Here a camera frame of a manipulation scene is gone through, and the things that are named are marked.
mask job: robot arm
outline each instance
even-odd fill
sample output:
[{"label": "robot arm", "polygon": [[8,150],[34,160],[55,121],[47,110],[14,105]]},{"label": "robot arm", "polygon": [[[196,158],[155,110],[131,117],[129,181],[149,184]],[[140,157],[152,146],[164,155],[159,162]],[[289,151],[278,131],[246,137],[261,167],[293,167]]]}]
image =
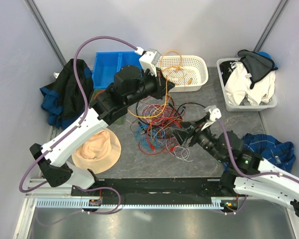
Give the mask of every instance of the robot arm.
[{"label": "robot arm", "polygon": [[228,163],[220,179],[219,187],[226,195],[243,194],[255,196],[289,209],[299,216],[299,178],[271,164],[260,155],[244,149],[243,140],[232,131],[227,135],[234,162],[230,159],[225,134],[218,138],[211,134],[209,126],[221,117],[215,107],[206,108],[207,115],[196,122],[182,122],[182,128],[172,129],[179,144],[188,146],[199,144],[220,163]]},{"label": "robot arm", "polygon": [[[92,186],[97,179],[91,170],[83,170],[66,163],[72,152],[92,135],[127,114],[129,106],[148,96],[162,99],[166,92],[175,86],[164,78],[161,69],[155,67],[160,57],[157,51],[143,52],[139,48],[137,53],[143,54],[140,58],[143,69],[130,65],[122,67],[114,75],[113,83],[90,102],[86,118],[81,124],[79,121],[83,115],[50,142],[42,146],[39,144],[31,146],[30,151],[35,159],[42,156],[44,152],[49,152],[38,162],[38,165],[51,187],[63,183],[83,189]],[[62,141],[53,148],[52,145],[60,139]]]}]

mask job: clothing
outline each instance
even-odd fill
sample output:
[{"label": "clothing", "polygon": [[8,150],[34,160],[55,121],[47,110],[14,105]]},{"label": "clothing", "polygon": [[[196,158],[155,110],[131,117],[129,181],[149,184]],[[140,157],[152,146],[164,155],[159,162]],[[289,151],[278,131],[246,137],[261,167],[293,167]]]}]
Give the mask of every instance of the clothing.
[{"label": "clothing", "polygon": [[252,106],[258,106],[261,102],[267,104],[275,91],[275,72],[271,71],[251,89],[252,82],[243,63],[236,62],[233,67],[235,68],[225,85],[229,103],[238,106],[247,96]]},{"label": "clothing", "polygon": [[91,169],[95,174],[111,168],[120,158],[121,144],[117,136],[104,129],[90,137],[73,154],[74,164],[83,169]]},{"label": "clothing", "polygon": [[246,134],[243,138],[244,147],[260,154],[273,165],[290,173],[296,160],[294,144],[292,142],[281,143],[274,137],[266,134]]},{"label": "clothing", "polygon": [[227,84],[227,81],[233,72],[232,66],[237,61],[224,61],[219,64],[220,72],[223,78],[224,86]]},{"label": "clothing", "polygon": [[265,57],[267,57],[267,58],[269,58],[269,59],[272,60],[271,55],[269,55],[267,52],[264,52],[264,51],[257,51],[257,54],[258,54],[258,55],[265,56]]},{"label": "clothing", "polygon": [[[88,99],[93,92],[92,72],[83,60],[77,60],[77,72]],[[84,100],[77,85],[71,59],[55,82],[40,88],[44,96],[41,108],[49,113],[48,124],[66,129],[83,112]]]},{"label": "clothing", "polygon": [[264,56],[264,54],[258,54],[253,51],[241,50],[238,52],[238,56],[242,57],[242,62],[250,73],[250,89],[253,89],[255,84],[262,81],[271,71],[275,71],[278,68],[275,66],[274,61],[271,58]]}]

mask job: gray plastic tray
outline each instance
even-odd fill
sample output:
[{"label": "gray plastic tray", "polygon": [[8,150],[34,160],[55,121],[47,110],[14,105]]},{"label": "gray plastic tray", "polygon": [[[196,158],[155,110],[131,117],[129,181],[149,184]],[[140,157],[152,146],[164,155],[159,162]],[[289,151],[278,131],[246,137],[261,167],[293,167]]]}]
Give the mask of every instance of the gray plastic tray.
[{"label": "gray plastic tray", "polygon": [[227,111],[262,111],[267,108],[275,107],[277,105],[277,98],[276,98],[275,94],[272,96],[269,103],[266,105],[263,105],[263,106],[233,106],[229,103],[219,65],[224,61],[233,61],[233,60],[240,60],[240,58],[223,58],[223,59],[219,59],[217,61],[217,70],[218,70],[220,85],[223,90],[223,94],[224,94],[224,98],[225,98],[226,110]]}]

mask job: white plastic basket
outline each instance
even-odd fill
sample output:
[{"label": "white plastic basket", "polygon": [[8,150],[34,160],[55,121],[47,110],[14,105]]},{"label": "white plastic basket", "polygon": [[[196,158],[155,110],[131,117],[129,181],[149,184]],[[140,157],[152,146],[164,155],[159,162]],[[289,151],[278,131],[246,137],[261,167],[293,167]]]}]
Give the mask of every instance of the white plastic basket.
[{"label": "white plastic basket", "polygon": [[[164,56],[161,68],[164,70],[169,66],[177,66],[179,64],[180,56]],[[208,71],[205,61],[198,56],[182,55],[181,65],[182,70],[172,73],[172,77],[167,76],[170,81],[176,84],[170,92],[198,91],[208,80]]]},{"label": "white plastic basket", "polygon": [[227,111],[262,111],[262,110],[267,109],[267,108],[275,107],[277,105],[277,98],[276,98],[275,94],[273,94],[273,96],[269,100],[269,103],[266,104],[266,105],[263,105],[263,106],[233,106],[229,103],[229,99],[228,99],[227,94],[226,94],[226,90],[225,90],[225,86],[224,86],[224,82],[223,82],[223,77],[221,75],[219,65],[221,63],[223,63],[224,61],[238,61],[238,60],[240,60],[240,58],[223,58],[223,59],[219,59],[216,63],[217,64],[218,75],[219,75],[219,79],[220,79],[220,85],[221,85],[221,88],[223,90],[223,94],[224,94],[224,98],[225,98],[226,110]]}]

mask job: tangled wires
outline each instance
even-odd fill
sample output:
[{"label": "tangled wires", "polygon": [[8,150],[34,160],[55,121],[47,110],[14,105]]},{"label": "tangled wires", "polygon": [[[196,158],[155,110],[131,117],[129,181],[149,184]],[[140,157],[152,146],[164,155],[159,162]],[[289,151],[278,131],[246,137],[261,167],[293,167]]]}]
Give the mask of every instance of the tangled wires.
[{"label": "tangled wires", "polygon": [[[177,65],[170,65],[169,60],[163,60],[165,55],[170,52],[174,52],[179,55],[179,59],[174,59],[174,63],[178,62]],[[164,77],[173,82],[176,86],[191,85],[193,81],[195,81],[195,71],[191,70],[189,67],[183,66],[183,57],[178,51],[171,50],[164,53],[159,61],[159,67],[161,68]]]},{"label": "tangled wires", "polygon": [[158,105],[138,102],[136,104],[138,118],[131,124],[130,129],[142,153],[146,155],[169,153],[180,160],[191,162],[188,160],[189,149],[180,146],[169,130],[181,127],[185,106],[176,110],[171,96],[168,96],[165,103],[165,105]]}]

